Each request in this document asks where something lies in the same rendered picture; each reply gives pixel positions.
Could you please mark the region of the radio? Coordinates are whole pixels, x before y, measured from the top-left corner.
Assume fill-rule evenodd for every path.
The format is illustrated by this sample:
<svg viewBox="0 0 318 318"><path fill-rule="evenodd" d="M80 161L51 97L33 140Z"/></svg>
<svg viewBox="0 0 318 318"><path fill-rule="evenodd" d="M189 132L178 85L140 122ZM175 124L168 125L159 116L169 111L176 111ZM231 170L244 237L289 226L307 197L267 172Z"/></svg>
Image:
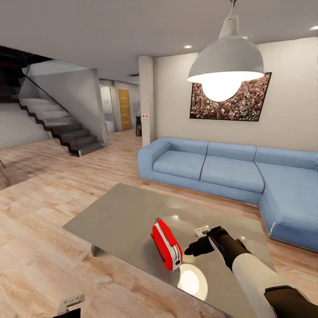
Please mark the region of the radio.
<svg viewBox="0 0 318 318"><path fill-rule="evenodd" d="M182 264L182 249L174 238L171 229L161 219L152 228L151 238L169 271L174 271Z"/></svg>

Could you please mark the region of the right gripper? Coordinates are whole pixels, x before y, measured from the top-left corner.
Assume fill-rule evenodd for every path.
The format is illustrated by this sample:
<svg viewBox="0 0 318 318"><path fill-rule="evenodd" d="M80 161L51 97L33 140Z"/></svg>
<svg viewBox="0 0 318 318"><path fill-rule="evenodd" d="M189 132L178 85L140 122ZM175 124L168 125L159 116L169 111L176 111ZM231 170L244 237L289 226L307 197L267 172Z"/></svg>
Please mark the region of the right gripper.
<svg viewBox="0 0 318 318"><path fill-rule="evenodd" d="M203 242L204 238L201 238L196 242L191 243L189 247L184 251L184 254L189 256L193 254L193 256L196 257L201 254L210 253L211 251L205 248Z"/></svg>

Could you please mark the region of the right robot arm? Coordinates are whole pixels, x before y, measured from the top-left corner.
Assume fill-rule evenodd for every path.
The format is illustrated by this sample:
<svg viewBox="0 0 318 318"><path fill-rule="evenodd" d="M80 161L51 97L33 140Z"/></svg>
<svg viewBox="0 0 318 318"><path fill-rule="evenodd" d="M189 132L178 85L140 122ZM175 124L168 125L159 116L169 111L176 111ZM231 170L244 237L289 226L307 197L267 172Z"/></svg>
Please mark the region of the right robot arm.
<svg viewBox="0 0 318 318"><path fill-rule="evenodd" d="M197 238L184 251L194 257L216 251L231 269L258 318L318 318L314 305L293 283L271 270L221 226L194 230Z"/></svg>

